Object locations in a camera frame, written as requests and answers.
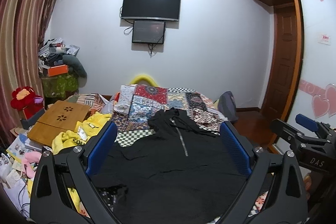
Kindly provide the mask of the black zip hoodie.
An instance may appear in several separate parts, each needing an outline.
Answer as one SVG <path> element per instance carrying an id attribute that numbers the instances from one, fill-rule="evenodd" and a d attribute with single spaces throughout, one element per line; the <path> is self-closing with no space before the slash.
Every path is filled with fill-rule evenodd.
<path id="1" fill-rule="evenodd" d="M 92 178 L 113 195 L 114 215 L 122 223 L 207 223 L 222 215 L 245 177 L 220 137 L 178 109 L 158 111 L 148 124 L 153 135 L 114 144 Z"/>

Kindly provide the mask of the white wardrobe sliding door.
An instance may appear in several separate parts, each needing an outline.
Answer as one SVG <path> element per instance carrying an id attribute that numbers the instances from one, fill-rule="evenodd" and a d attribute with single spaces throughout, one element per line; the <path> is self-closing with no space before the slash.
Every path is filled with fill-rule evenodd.
<path id="1" fill-rule="evenodd" d="M 335 0 L 299 0 L 303 18 L 303 61 L 298 91 L 288 123 L 307 136 L 315 133 L 296 124 L 302 114 L 335 127 Z"/>

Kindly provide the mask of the yellow duck blanket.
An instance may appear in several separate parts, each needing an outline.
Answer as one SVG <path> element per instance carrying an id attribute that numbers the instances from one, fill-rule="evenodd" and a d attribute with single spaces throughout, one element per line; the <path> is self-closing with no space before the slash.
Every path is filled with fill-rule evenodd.
<path id="1" fill-rule="evenodd" d="M 51 147 L 52 153 L 57 155 L 66 148 L 87 144 L 88 140 L 96 136 L 111 118 L 112 114 L 97 111 L 86 120 L 76 122 L 73 130 L 36 123 L 29 132 L 29 138 Z"/>

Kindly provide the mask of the brown wooden door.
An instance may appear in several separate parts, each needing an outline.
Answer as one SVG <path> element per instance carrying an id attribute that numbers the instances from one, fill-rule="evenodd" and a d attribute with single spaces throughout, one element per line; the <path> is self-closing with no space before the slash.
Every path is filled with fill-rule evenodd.
<path id="1" fill-rule="evenodd" d="M 272 67 L 261 113 L 268 120 L 280 119 L 289 96 L 297 51 L 295 6 L 276 7 Z"/>

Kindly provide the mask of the bamboo folding lap table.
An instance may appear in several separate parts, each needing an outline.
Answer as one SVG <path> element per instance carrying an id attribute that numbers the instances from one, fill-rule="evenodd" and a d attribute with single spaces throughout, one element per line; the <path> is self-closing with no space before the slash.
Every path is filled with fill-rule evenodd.
<path id="1" fill-rule="evenodd" d="M 88 105 L 57 101 L 33 125 L 27 137 L 50 147 L 60 132 L 74 131 L 76 123 L 82 122 L 89 110 Z"/>

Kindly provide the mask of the patchwork patterned bed sheet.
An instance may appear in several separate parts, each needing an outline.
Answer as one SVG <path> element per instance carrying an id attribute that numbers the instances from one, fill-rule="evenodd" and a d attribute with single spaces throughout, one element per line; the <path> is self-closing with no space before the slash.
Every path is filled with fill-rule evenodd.
<path id="1" fill-rule="evenodd" d="M 184 89 L 124 85 L 112 112 L 112 121 L 118 132 L 114 144 L 129 147 L 138 139 L 153 135 L 154 130 L 148 124 L 149 119 L 158 111 L 171 109 L 185 111 L 199 128 L 219 136 L 219 126 L 224 117 L 202 94 Z M 113 195 L 105 189 L 100 190 L 104 194 L 110 194 L 107 204 L 113 211 Z"/>

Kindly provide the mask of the pink plush toy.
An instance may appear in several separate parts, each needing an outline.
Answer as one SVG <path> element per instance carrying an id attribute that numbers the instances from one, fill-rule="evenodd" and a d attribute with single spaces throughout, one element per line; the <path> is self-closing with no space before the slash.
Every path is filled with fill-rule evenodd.
<path id="1" fill-rule="evenodd" d="M 42 154 L 38 151 L 26 152 L 21 160 L 22 172 L 26 174 L 28 178 L 34 178 L 35 171 L 31 164 L 39 163 Z"/>

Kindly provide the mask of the green patterned storage box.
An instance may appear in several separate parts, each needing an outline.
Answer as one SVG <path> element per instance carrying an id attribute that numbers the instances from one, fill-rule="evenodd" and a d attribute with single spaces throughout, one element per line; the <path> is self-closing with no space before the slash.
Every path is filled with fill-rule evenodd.
<path id="1" fill-rule="evenodd" d="M 43 94 L 48 98 L 65 99 L 79 88 L 76 74 L 65 73 L 52 77 L 42 77 Z"/>

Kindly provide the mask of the yellow headboard cushion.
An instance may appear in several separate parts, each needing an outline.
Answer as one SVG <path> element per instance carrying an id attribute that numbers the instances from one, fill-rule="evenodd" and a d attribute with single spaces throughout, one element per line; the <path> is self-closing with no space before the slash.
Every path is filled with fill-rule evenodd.
<path id="1" fill-rule="evenodd" d="M 135 76 L 134 79 L 131 80 L 131 82 L 129 83 L 130 85 L 132 84 L 139 84 L 142 82 L 146 82 L 147 84 L 149 84 L 150 86 L 153 87 L 157 87 L 158 84 L 155 82 L 155 80 L 153 80 L 153 78 L 151 78 L 148 75 L 137 75 Z"/>

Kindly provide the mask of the grey neck pillow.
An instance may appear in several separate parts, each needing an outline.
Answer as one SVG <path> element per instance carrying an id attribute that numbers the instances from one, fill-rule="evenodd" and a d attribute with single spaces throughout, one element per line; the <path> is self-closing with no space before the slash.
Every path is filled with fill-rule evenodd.
<path id="1" fill-rule="evenodd" d="M 63 64 L 71 67 L 73 72 L 77 74 L 79 78 L 79 87 L 83 88 L 87 82 L 87 72 L 79 59 L 73 55 L 63 55 L 62 60 Z"/>

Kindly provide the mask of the orange shoe box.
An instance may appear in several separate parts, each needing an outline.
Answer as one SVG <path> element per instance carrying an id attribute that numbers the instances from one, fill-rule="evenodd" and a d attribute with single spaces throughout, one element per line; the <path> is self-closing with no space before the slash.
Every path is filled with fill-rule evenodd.
<path id="1" fill-rule="evenodd" d="M 68 73 L 68 65 L 58 65 L 48 69 L 48 77 L 58 76 Z"/>

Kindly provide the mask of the red plush flower toy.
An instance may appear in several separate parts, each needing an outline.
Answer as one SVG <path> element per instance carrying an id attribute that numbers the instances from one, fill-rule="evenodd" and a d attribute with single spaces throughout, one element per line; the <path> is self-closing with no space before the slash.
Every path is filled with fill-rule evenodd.
<path id="1" fill-rule="evenodd" d="M 22 119 L 30 119 L 43 108 L 43 97 L 37 95 L 30 86 L 15 89 L 11 96 L 10 105 Z"/>

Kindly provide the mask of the pile of papers and clutter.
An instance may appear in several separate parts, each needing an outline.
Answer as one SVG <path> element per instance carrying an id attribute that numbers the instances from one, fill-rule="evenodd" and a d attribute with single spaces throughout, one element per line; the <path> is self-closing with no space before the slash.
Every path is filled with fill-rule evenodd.
<path id="1" fill-rule="evenodd" d="M 77 57 L 80 47 L 66 44 L 62 38 L 49 39 L 38 51 L 38 68 L 39 76 L 46 77 L 49 75 L 48 70 L 52 67 L 67 66 L 67 73 L 73 73 L 74 67 L 65 64 L 63 61 L 64 55 Z"/>

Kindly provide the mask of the striped red beige curtain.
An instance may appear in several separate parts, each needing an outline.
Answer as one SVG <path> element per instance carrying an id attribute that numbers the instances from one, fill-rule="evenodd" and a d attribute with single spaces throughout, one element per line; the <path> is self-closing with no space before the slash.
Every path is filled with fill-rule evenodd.
<path id="1" fill-rule="evenodd" d="M 11 141 L 10 129 L 19 123 L 10 106 L 11 94 L 30 86 L 38 94 L 42 82 L 38 47 L 45 39 L 56 0 L 1 0 L 1 140 Z"/>

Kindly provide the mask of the small black wall monitor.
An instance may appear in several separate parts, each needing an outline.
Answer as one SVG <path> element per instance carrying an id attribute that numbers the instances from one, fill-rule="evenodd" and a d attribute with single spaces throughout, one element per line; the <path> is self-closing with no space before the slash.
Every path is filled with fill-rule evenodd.
<path id="1" fill-rule="evenodd" d="M 163 44 L 165 22 L 152 20 L 135 20 L 133 23 L 132 43 Z"/>

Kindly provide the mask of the large black wall television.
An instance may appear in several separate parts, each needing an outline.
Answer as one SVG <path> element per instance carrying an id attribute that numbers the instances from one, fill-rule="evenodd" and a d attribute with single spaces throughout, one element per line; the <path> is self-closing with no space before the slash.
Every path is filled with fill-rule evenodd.
<path id="1" fill-rule="evenodd" d="M 122 19 L 179 21 L 181 0 L 123 0 Z"/>

